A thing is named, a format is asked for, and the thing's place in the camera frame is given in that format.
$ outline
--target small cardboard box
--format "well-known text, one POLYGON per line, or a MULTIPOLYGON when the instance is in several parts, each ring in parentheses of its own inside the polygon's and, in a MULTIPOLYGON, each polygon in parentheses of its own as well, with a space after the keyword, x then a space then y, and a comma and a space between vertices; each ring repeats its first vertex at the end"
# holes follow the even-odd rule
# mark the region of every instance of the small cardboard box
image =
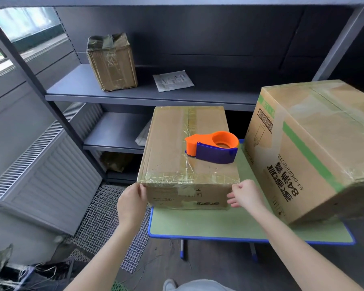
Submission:
POLYGON ((244 153, 285 222, 364 209, 364 93, 340 81, 263 87, 244 153))
POLYGON ((103 91, 137 87, 132 50, 125 33, 90 37, 87 56, 103 91))
POLYGON ((137 181, 152 206, 227 208, 226 195, 239 183, 236 163, 215 164, 185 153, 193 134, 229 131, 222 106, 156 107, 137 181))

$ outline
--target shelf board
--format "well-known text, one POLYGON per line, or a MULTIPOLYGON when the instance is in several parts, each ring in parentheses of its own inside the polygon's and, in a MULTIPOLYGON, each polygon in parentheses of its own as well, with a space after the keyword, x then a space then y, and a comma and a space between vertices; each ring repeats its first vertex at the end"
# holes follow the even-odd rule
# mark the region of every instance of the shelf board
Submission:
POLYGON ((239 68, 137 67, 138 87, 103 92, 89 64, 81 64, 47 90, 48 101, 104 104, 180 106, 222 105, 226 110, 253 111, 263 86, 291 83, 277 73, 239 68), (195 87, 158 92, 153 74, 186 70, 195 87))
POLYGON ((106 112, 85 139, 85 150, 143 154, 144 147, 135 142, 151 114, 106 112))
POLYGON ((357 5, 364 0, 0 0, 4 7, 113 5, 357 5))
POLYGON ((140 163, 142 161, 141 155, 135 155, 132 162, 125 168, 122 173, 117 171, 107 171, 107 180, 111 183, 125 183, 133 184, 137 180, 139 173, 140 163))

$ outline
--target green table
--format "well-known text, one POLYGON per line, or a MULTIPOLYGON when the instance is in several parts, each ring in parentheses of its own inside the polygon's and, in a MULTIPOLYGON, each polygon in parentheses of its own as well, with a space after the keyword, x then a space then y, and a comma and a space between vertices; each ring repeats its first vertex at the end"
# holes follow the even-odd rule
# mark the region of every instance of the green table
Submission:
MULTIPOLYGON (((241 149, 236 155, 241 180, 257 180, 241 149)), ((349 229, 338 219, 292 227, 309 244, 354 245, 349 229)), ((148 225, 152 238, 224 240, 268 243, 260 225, 243 208, 228 210, 173 210, 152 208, 148 225)))

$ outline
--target radiator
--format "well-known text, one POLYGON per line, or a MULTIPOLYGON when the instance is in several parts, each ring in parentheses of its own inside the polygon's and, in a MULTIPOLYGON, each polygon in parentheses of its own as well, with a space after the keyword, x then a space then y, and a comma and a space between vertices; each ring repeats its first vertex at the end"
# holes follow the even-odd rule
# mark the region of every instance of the radiator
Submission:
MULTIPOLYGON (((102 113, 99 104, 72 103, 64 115, 84 139, 102 113)), ((55 121, 0 176, 0 209, 74 235, 101 181, 55 121)))

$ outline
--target blue table trim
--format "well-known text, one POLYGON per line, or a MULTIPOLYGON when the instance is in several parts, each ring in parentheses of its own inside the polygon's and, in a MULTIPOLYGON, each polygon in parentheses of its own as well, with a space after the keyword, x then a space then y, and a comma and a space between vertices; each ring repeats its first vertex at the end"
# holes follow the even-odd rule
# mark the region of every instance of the blue table trim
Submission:
MULTIPOLYGON (((152 213, 154 212, 154 208, 151 208, 150 221, 148 223, 148 235, 151 238, 158 239, 185 239, 185 240, 211 240, 211 241, 228 241, 228 242, 250 242, 250 243, 269 243, 268 239, 247 239, 247 238, 224 238, 224 237, 201 237, 201 236, 177 236, 177 235, 155 235, 151 234, 151 222, 152 222, 152 213)), ((354 245, 356 244, 356 239, 352 235, 352 232, 348 229, 347 225, 345 225, 346 230, 350 234, 352 238, 352 242, 325 242, 325 241, 305 241, 307 244, 315 244, 315 245, 354 245)))

